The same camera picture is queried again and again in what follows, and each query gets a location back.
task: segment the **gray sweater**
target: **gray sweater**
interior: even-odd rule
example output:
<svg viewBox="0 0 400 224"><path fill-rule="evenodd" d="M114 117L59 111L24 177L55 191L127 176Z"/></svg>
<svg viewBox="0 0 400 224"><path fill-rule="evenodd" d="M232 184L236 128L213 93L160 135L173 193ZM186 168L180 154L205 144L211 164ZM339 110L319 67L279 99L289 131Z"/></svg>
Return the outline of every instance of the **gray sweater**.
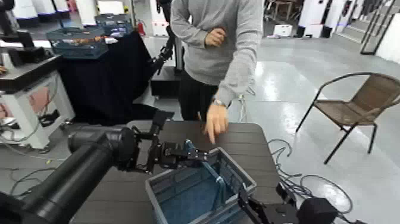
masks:
<svg viewBox="0 0 400 224"><path fill-rule="evenodd" d="M219 85L217 99L228 105L245 92L257 64L263 31L263 0L173 0L171 28L187 43L185 70L195 80ZM225 30L221 47L205 46L214 28Z"/></svg>

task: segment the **black cloth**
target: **black cloth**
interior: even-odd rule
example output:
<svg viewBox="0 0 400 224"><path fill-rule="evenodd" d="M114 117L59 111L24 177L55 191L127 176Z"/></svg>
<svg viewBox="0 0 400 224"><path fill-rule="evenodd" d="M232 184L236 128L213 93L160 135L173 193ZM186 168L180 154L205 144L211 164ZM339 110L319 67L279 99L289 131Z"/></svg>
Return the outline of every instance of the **black cloth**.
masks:
<svg viewBox="0 0 400 224"><path fill-rule="evenodd" d="M156 108L132 102L152 77L149 52L137 32L108 45L97 60L64 59L59 72L74 108L75 122L101 125L149 120Z"/></svg>
<svg viewBox="0 0 400 224"><path fill-rule="evenodd" d="M206 121L208 107L217 91L218 86L199 82L184 71L179 85L179 104L183 119L199 120L200 112L201 119Z"/></svg>

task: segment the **wristwatch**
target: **wristwatch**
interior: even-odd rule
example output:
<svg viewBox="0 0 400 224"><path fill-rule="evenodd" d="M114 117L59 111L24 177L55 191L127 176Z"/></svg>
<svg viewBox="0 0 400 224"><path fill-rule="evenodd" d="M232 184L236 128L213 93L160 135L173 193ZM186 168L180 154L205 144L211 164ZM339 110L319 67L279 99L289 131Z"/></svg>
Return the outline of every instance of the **wristwatch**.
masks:
<svg viewBox="0 0 400 224"><path fill-rule="evenodd" d="M224 106L225 108L228 108L227 105L225 105L222 101L219 99L216 99L215 97L212 99L212 104L218 105L218 106Z"/></svg>

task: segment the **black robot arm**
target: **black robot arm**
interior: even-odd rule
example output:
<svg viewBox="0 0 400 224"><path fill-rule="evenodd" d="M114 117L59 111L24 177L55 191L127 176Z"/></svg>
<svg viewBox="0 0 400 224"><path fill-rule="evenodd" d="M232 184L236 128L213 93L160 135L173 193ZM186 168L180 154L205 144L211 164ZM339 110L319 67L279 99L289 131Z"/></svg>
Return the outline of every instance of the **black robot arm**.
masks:
<svg viewBox="0 0 400 224"><path fill-rule="evenodd" d="M150 132L137 128L84 127L68 139L72 155L23 201L0 193L1 224L68 224L111 167L128 172L152 173L156 164L176 169L197 167L207 153L190 141L161 143L158 139L168 114L157 112ZM152 142L148 161L137 166L139 143Z"/></svg>
<svg viewBox="0 0 400 224"><path fill-rule="evenodd" d="M165 20L169 23L171 17L171 0L153 0L157 1L157 10L158 13L162 11L164 12ZM171 25L167 26L167 33L168 33L168 41L165 46L163 46L160 50L160 54L157 58L151 59L153 62L153 73L157 72L160 74L161 68L163 67L164 63L172 58L173 48L175 46L175 34L172 32Z"/></svg>

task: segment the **gray plastic crate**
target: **gray plastic crate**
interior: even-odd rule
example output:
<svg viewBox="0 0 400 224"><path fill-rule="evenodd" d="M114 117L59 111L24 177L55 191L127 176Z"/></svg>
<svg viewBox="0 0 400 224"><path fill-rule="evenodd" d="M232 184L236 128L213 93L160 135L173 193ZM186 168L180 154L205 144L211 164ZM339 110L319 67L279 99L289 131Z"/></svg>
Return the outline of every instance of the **gray plastic crate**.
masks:
<svg viewBox="0 0 400 224"><path fill-rule="evenodd" d="M125 36L133 31L132 21L127 14L101 14L97 15L95 20L97 26L102 27L107 36L112 33L119 33L121 36Z"/></svg>
<svg viewBox="0 0 400 224"><path fill-rule="evenodd" d="M227 185L226 202L213 210L218 183L204 166L169 170L146 181L159 224L235 223L245 215L238 205L239 188L255 191L255 181L222 149L210 151L208 162Z"/></svg>
<svg viewBox="0 0 400 224"><path fill-rule="evenodd" d="M69 27L46 34L55 54L70 59L97 59L108 51L102 28Z"/></svg>

